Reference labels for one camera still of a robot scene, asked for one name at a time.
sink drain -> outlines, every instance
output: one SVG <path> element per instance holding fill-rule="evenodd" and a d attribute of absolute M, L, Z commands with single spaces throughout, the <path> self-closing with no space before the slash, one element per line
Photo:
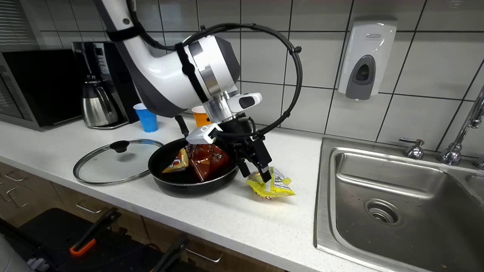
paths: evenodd
<path fill-rule="evenodd" d="M 365 202 L 364 207 L 369 215 L 382 223 L 394 225 L 401 222 L 398 209 L 385 200 L 370 199 Z"/>

sink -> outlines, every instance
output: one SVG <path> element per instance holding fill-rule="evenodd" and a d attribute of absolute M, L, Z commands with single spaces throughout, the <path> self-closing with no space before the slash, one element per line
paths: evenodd
<path fill-rule="evenodd" d="M 323 139 L 315 246 L 381 271 L 484 271 L 479 170 L 402 150 Z"/>

white soap dispenser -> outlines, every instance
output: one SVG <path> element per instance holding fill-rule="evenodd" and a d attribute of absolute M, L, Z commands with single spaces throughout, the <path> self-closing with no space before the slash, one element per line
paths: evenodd
<path fill-rule="evenodd" d="M 353 21 L 338 91 L 347 98 L 367 100 L 378 93 L 388 63 L 397 20 L 367 16 Z"/>

white countertop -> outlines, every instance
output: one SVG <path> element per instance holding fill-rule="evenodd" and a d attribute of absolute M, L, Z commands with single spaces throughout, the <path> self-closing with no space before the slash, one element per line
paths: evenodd
<path fill-rule="evenodd" d="M 184 117 L 193 129 L 194 120 Z M 281 199 L 256 196 L 240 173 L 230 186 L 195 198 L 164 194 L 151 175 L 111 186 L 75 179 L 74 164 L 100 146 L 122 139 L 168 143 L 182 137 L 174 119 L 158 117 L 158 123 L 154 133 L 143 132 L 139 122 L 105 131 L 88 129 L 83 121 L 37 132 L 0 121 L 0 162 L 291 272 L 375 271 L 313 246 L 321 135 L 286 129 L 266 135 L 271 166 L 292 179 L 296 193 Z"/>

plastic cup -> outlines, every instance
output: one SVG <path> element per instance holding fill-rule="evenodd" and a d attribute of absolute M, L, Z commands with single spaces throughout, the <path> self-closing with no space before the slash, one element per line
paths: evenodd
<path fill-rule="evenodd" d="M 203 108 L 203 106 L 196 106 L 192 108 L 193 111 L 193 117 L 195 117 L 195 123 L 197 124 L 197 127 L 209 125 L 212 122 L 210 122 L 209 116 L 207 115 L 207 112 Z"/>
<path fill-rule="evenodd" d="M 133 108 L 135 109 L 145 132 L 154 132 L 158 130 L 156 115 L 150 112 L 143 103 L 136 104 Z"/>

